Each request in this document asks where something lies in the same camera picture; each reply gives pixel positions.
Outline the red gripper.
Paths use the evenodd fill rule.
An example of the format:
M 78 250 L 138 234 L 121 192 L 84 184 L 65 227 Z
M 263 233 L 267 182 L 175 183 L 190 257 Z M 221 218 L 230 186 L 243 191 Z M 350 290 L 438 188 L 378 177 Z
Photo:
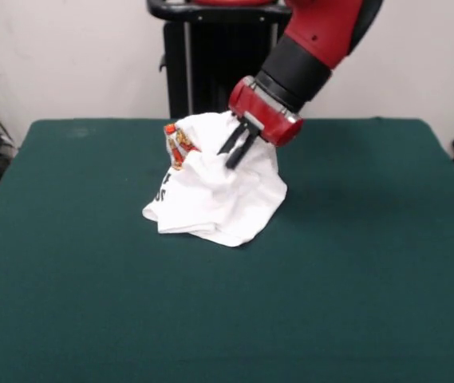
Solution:
M 244 77 L 233 88 L 228 107 L 239 119 L 244 118 L 258 128 L 261 137 L 275 147 L 282 147 L 293 140 L 304 123 L 298 114 L 291 112 L 265 92 L 252 76 Z M 240 122 L 217 154 L 229 153 L 246 129 L 247 124 Z M 239 165 L 258 136 L 258 133 L 248 134 L 243 144 L 228 157 L 227 169 L 234 170 Z

